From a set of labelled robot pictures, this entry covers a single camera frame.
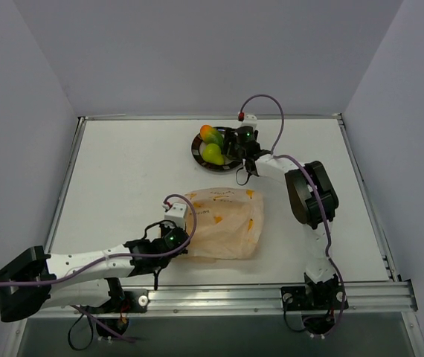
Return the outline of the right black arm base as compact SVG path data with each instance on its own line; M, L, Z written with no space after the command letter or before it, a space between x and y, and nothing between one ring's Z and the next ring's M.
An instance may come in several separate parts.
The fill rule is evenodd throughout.
M280 297L287 329L297 334L306 333L311 339L327 338L349 308L345 287L336 275L326 282L314 283L305 277L303 285L282 286ZM288 312L301 313L300 327L289 323Z

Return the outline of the green fake pear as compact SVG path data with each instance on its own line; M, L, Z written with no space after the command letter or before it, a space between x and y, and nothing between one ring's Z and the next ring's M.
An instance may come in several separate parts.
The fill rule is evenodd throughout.
M225 163L221 147L216 144L207 144L202 151L202 158L209 164L218 166L222 166Z

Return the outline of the orange green fake mango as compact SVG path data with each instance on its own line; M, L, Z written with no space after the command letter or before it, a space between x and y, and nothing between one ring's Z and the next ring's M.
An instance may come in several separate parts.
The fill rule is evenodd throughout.
M206 144L216 144L222 147L224 138L216 127L205 124L200 128L199 134Z

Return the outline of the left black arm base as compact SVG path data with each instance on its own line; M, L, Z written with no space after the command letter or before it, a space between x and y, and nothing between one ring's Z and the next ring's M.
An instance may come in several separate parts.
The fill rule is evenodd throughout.
M119 314L116 318L99 319L99 321L118 335L124 335L130 323L130 314L141 314L147 311L149 304L146 289L125 291L118 278L106 279L108 283L107 299L99 306L80 306L81 309L93 314Z

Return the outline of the translucent orange plastic bag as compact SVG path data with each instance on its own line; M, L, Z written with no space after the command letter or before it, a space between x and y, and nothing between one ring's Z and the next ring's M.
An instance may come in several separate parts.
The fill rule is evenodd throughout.
M189 258L245 260L254 255L263 231L263 194L256 190L214 187L185 194L194 206L196 232Z

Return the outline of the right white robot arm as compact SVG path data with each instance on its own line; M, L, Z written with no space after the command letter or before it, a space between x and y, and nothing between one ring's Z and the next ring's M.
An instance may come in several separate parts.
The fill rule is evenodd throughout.
M286 185L292 213L303 225L307 249L304 289L306 302L323 306L331 298L326 282L338 276L331 263L331 225L339 200L320 161L302 164L289 155L274 155L260 147L251 126L226 129L222 151L243 164L250 176L266 177Z

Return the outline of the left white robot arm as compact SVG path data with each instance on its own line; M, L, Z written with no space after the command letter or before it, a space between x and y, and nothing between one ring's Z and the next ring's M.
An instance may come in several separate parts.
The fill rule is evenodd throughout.
M158 238L142 237L102 251L48 254L40 245L26 249L0 269L1 321L20 321L56 306L119 310L122 278L155 274L187 250L191 238L185 229L170 220L157 225Z

